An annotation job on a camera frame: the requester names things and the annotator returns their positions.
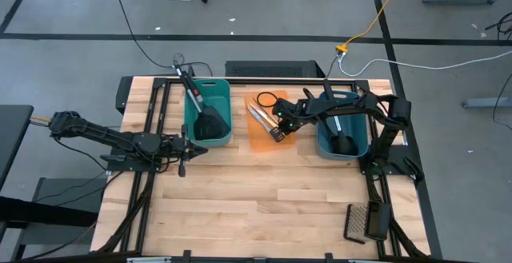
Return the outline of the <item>black side table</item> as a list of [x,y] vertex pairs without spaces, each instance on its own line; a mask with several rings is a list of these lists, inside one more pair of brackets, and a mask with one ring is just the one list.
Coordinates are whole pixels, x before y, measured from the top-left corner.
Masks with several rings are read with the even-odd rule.
[[30,124],[34,107],[0,105],[0,191]]

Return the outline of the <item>black aluminium rig frame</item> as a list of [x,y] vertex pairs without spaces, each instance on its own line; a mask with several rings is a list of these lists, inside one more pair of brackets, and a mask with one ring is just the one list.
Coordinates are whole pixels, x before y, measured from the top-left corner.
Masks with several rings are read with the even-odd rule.
[[[233,131],[227,145],[186,163],[186,176],[173,164],[154,179],[142,255],[320,259],[377,259],[393,254],[390,239],[364,245],[344,238],[350,203],[366,204],[366,180],[358,161],[317,155],[315,127],[302,127],[285,147],[253,152],[245,99],[278,91],[295,102],[306,87],[315,96],[321,79],[226,78],[230,82]],[[134,173],[114,179],[102,199],[91,250],[104,245],[125,217]],[[421,251],[428,243],[417,188],[405,176],[387,177],[394,215]]]

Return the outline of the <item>green plastic bin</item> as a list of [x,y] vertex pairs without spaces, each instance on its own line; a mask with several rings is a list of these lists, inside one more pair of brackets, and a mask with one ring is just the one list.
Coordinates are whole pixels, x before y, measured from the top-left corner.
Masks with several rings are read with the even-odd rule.
[[201,147],[211,148],[227,145],[232,134],[232,114],[230,102],[230,84],[222,78],[194,79],[199,93],[202,95],[206,106],[215,108],[224,122],[229,126],[229,131],[223,137],[216,139],[198,140],[194,135],[194,123],[198,119],[198,112],[188,95],[185,96],[183,123],[187,126],[190,140]]

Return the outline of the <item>metal box grater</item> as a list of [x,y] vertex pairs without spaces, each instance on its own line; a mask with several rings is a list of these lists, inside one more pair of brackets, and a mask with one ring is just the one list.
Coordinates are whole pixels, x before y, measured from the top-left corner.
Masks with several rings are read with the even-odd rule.
[[348,241],[365,244],[385,241],[388,237],[391,207],[380,201],[349,204],[343,236]]

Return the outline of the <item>cream-handled knife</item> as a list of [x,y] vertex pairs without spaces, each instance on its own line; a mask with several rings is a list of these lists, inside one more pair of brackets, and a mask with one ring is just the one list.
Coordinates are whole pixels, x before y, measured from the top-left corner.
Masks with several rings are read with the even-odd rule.
[[258,108],[262,111],[263,113],[263,117],[268,121],[270,122],[273,126],[275,127],[278,127],[278,121],[271,115],[269,114],[266,109],[260,104],[258,103],[258,101],[254,98],[253,99],[254,103],[258,106]]

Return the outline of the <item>orange translucent plastic bin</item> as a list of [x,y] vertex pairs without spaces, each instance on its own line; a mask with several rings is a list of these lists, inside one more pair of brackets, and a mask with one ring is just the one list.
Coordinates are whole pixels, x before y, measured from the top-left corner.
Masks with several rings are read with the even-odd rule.
[[[244,102],[246,105],[246,120],[247,120],[247,128],[248,128],[248,136],[250,148],[252,151],[256,153],[277,151],[283,149],[291,149],[295,147],[296,136],[291,134],[289,136],[285,136],[285,138],[276,142],[265,130],[265,128],[252,116],[249,111],[249,104],[259,107],[258,103],[255,101],[258,94],[260,92],[252,92],[248,93],[244,97]],[[285,90],[272,90],[269,91],[275,94],[277,97],[283,97],[288,99],[288,93]],[[274,104],[275,98],[270,94],[263,94],[260,96],[259,100],[263,105],[269,106]],[[270,116],[277,120],[277,117],[271,115],[272,107],[262,107]]]

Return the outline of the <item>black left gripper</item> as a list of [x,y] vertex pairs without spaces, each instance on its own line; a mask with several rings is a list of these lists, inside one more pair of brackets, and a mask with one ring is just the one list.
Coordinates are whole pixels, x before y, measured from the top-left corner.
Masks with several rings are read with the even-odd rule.
[[170,135],[166,135],[165,138],[167,148],[167,162],[165,163],[165,168],[162,170],[163,173],[165,173],[168,170],[171,163],[175,163],[178,161],[178,176],[185,177],[185,162],[187,160],[191,160],[195,157],[208,153],[207,148],[201,147],[200,145],[197,145],[192,141],[188,141],[186,125],[182,125],[180,136],[173,135],[171,137]]

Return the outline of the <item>black perforated box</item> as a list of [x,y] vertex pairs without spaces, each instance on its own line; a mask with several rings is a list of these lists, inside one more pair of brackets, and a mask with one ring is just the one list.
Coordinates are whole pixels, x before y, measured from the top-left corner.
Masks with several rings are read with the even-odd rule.
[[324,78],[318,63],[309,61],[227,61],[227,77]]

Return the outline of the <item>blue-grey plastic bin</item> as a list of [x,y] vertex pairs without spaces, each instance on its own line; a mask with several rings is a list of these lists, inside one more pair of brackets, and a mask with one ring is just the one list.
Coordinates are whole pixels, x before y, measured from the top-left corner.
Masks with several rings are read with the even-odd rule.
[[369,139],[365,114],[352,114],[338,116],[342,132],[351,137],[357,146],[356,155],[335,153],[331,147],[330,135],[337,131],[336,121],[327,118],[326,123],[320,121],[316,125],[316,151],[319,157],[328,160],[350,161],[364,156],[369,149]]

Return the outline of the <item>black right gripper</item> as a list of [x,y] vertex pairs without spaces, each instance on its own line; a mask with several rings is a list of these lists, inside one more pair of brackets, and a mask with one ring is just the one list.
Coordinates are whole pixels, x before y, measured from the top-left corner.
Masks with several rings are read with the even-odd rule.
[[296,132],[301,127],[310,123],[310,117],[297,115],[298,106],[284,99],[278,99],[273,107],[273,115],[278,117],[278,127],[270,130],[270,135],[275,141],[282,141],[284,134]]

